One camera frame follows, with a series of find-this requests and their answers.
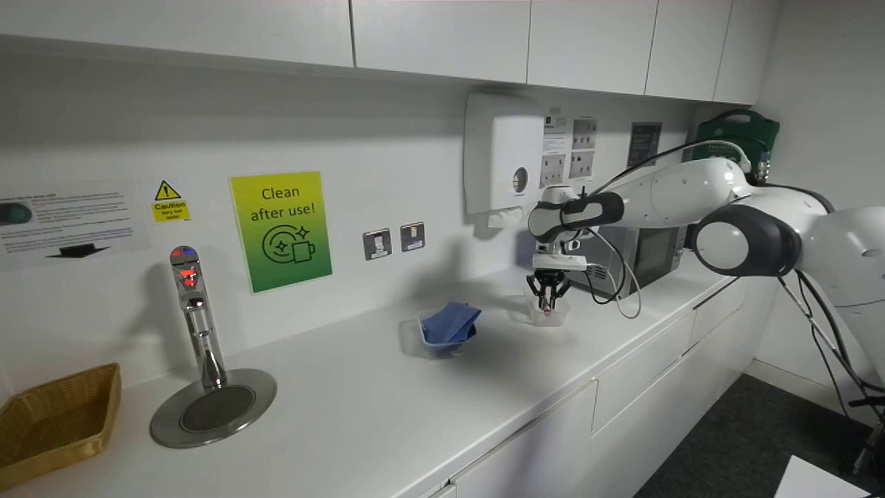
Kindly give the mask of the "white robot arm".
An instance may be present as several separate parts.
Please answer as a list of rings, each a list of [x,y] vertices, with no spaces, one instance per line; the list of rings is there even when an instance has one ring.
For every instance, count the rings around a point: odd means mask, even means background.
[[[550,314],[567,294],[567,271],[585,258],[567,243],[585,231],[682,228],[697,261],[727,276],[808,274],[835,311],[877,314],[885,303],[881,210],[844,207],[795,187],[751,187],[727,159],[632,169],[604,189],[578,193],[552,187],[527,214],[534,238],[527,289]]]

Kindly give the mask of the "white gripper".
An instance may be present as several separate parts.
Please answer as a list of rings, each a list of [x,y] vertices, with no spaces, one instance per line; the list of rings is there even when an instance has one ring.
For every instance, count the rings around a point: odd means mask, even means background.
[[[560,252],[535,252],[531,254],[531,270],[534,271],[556,271],[552,274],[552,290],[550,290],[550,307],[556,311],[563,294],[570,290],[570,279],[560,271],[585,271],[588,263],[584,254],[560,254]],[[545,283],[535,279],[534,274],[526,276],[531,297],[535,299],[539,311],[548,311],[545,299]]]

